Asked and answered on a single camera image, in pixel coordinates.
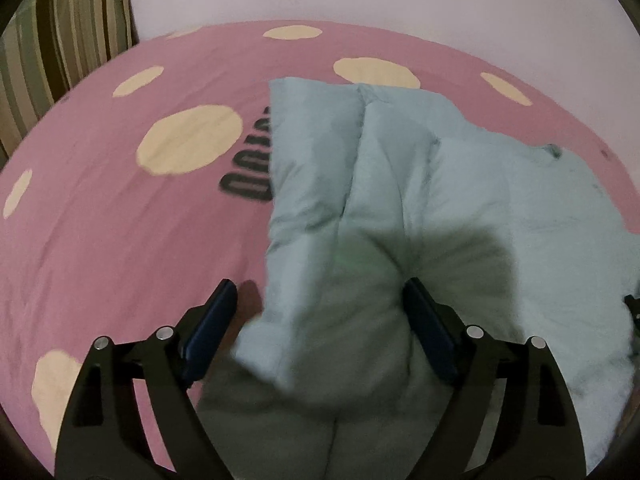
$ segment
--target bed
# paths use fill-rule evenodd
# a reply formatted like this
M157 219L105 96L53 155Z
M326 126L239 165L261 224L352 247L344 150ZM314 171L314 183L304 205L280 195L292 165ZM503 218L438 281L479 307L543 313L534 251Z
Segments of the bed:
M268 82L285 76L437 92L483 128L569 149L640 233L640 196L619 154L552 99L472 55L309 20L144 41L66 94L0 176L0 403L47 469L98 336L126 342L172 325L222 278L263 290L273 199ZM252 298L248 317L260 308ZM152 452L170 467L139 386ZM197 403L198 388L192 396ZM637 405L636 390L621 432Z

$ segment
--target pink bedsheet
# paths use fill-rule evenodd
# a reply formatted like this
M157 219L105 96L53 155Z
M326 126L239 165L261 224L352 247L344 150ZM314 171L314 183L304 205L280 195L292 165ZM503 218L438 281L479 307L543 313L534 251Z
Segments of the pink bedsheet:
M238 23L140 44L56 105L0 175L0 404L47 467L96 337L146 338L222 278L264 286L273 78L439 92L480 126L578 153L640 232L638 193L616 154L536 89L418 38L296 24L306 27ZM169 465L145 402L142 412Z

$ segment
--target bedsheet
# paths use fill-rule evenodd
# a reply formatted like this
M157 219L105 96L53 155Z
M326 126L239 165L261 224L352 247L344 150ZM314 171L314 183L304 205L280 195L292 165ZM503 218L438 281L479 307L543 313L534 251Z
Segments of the bedsheet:
M96 337L146 338L222 278L263 290L268 82L283 76L427 89L473 124L567 148L640 232L638 193L616 153L481 59L328 22L235 23L145 41L52 108L0 174L0 403L49 468ZM152 452L170 466L144 388L137 393Z

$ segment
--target striped curtain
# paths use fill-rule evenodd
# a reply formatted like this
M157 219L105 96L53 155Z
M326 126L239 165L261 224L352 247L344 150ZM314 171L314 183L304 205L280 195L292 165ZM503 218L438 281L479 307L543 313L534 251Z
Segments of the striped curtain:
M137 42L130 0L24 0L0 39L0 168L69 89Z

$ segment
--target mattress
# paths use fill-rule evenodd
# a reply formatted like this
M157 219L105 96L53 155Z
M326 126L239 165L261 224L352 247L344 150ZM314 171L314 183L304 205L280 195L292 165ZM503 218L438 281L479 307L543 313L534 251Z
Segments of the mattress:
M146 338L222 278L264 289L268 82L284 76L427 89L478 126L567 148L640 232L640 197L616 153L535 88L463 52L328 22L146 41L72 90L0 175L0 404L45 466L95 338ZM170 466L138 386L152 452Z

